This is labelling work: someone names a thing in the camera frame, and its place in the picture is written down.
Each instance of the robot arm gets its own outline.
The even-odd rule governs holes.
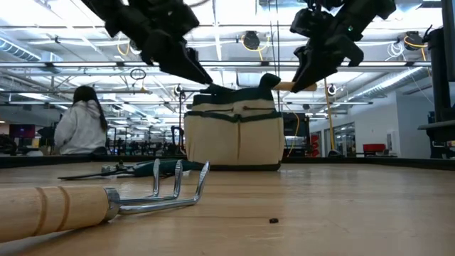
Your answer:
[[[159,63],[161,71],[202,84],[212,78],[198,61],[198,52],[186,47],[185,34],[199,26],[191,8],[183,0],[82,0],[106,22],[113,37],[120,31],[141,52],[142,60]],[[299,68],[292,80],[292,92],[299,92],[337,72],[345,58],[349,66],[363,61],[363,51],[354,43],[363,36],[368,24],[379,16],[386,19],[395,11],[395,0],[305,0],[307,9],[300,10],[290,31],[309,38],[306,46],[297,48]],[[322,11],[340,7],[332,16]]]
[[[111,37],[120,31],[141,50],[142,60],[160,70],[202,84],[212,78],[198,61],[198,53],[183,38],[199,21],[183,0],[82,0],[105,21]]]
[[[299,68],[292,80],[292,92],[304,90],[337,71],[345,58],[349,66],[363,61],[363,51],[354,43],[379,16],[386,19],[396,10],[395,0],[305,0],[307,9],[300,10],[290,31],[309,38],[306,46],[297,48]],[[322,11],[341,7],[335,16]]]

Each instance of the wooden table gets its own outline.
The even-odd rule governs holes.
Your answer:
[[[0,187],[94,184],[125,197],[151,194],[151,178],[57,179],[101,165],[2,169]],[[181,198],[194,193],[197,179],[195,171],[183,177]],[[172,191],[172,178],[161,184],[163,194]],[[453,256],[455,172],[347,164],[213,171],[196,206],[8,242],[0,255]]]

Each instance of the beige bag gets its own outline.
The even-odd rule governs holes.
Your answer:
[[[283,119],[268,89],[196,95],[185,115],[185,140],[189,161],[278,169],[284,149]]]

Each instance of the woman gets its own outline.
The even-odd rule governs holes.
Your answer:
[[[93,88],[80,86],[73,105],[55,130],[55,151],[62,155],[90,154],[106,144],[107,122]]]

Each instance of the wooden handle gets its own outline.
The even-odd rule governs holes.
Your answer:
[[[0,242],[96,225],[108,208],[99,186],[0,189]]]
[[[290,91],[292,90],[295,82],[280,82],[278,85],[275,85],[273,87],[273,90],[284,90],[284,91]],[[314,92],[318,89],[318,86],[316,84],[310,85],[307,88],[304,89],[304,91],[307,92]]]

